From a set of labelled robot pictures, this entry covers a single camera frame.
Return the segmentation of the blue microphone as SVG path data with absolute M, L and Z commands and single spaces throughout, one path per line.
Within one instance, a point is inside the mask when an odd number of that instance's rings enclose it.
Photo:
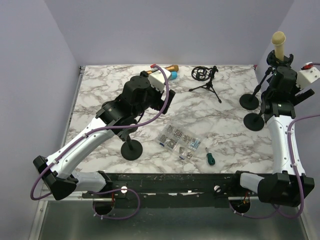
M 178 73 L 176 71 L 171 72 L 171 80 L 175 80 L 178 77 Z

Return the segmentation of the gold microphone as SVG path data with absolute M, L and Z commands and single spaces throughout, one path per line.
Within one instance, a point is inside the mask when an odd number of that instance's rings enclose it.
M 166 70 L 168 70 L 169 72 L 178 72 L 179 71 L 179 66 L 176 64 L 170 65 L 170 66 L 166 66 L 165 67 Z M 151 74 L 153 72 L 158 71 L 157 69 L 152 69 L 152 70 L 148 70 L 147 73 Z

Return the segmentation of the black tripod microphone stand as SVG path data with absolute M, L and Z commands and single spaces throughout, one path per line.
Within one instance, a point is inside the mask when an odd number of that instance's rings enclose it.
M 210 91 L 215 94 L 217 97 L 218 102 L 221 104 L 222 100 L 219 98 L 217 92 L 215 91 L 213 87 L 213 79 L 215 78 L 215 73 L 218 73 L 219 70 L 216 65 L 213 67 L 205 67 L 205 66 L 196 66 L 191 71 L 191 76 L 194 80 L 198 82 L 205 82 L 205 84 L 191 88 L 188 91 L 192 92 L 197 89 L 205 89 L 207 91 Z

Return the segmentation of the black round-base clip stand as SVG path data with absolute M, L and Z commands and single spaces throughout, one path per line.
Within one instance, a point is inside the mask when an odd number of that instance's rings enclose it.
M 138 127 L 120 128 L 117 136 L 123 141 L 120 152 L 124 159 L 128 161 L 137 160 L 143 153 L 142 144 L 135 139 L 131 139 L 130 134 L 138 130 Z

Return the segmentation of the cream microphone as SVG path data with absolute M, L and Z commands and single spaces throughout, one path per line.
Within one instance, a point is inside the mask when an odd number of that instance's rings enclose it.
M 274 46 L 274 54 L 280 61 L 284 60 L 284 44 L 286 36 L 282 31 L 277 31 L 272 35 L 271 43 Z

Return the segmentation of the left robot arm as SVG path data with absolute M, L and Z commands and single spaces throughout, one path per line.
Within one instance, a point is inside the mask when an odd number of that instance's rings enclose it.
M 59 201 L 73 192 L 95 192 L 104 198 L 110 194 L 111 180 L 103 171 L 80 172 L 75 168 L 91 152 L 114 136 L 122 141 L 122 156 L 130 161 L 143 152 L 141 143 L 130 138 L 130 133 L 141 126 L 136 118 L 151 108 L 165 114 L 175 96 L 168 81 L 172 72 L 159 67 L 151 73 L 142 71 L 124 84 L 122 93 L 114 100 L 102 104 L 95 117 L 74 139 L 60 150 L 44 157 L 38 156 L 33 164 L 39 179 Z

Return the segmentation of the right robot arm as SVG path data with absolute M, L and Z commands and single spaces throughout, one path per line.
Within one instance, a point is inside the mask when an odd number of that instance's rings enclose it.
M 267 126 L 272 142 L 273 172 L 267 177 L 240 173 L 239 178 L 230 183 L 234 195 L 241 196 L 250 190 L 263 203 L 302 207 L 305 197 L 314 189 L 314 179 L 306 176 L 302 166 L 295 135 L 297 80 L 296 71 L 279 66 L 261 95 L 260 112 L 244 117 L 243 123 L 251 131 Z

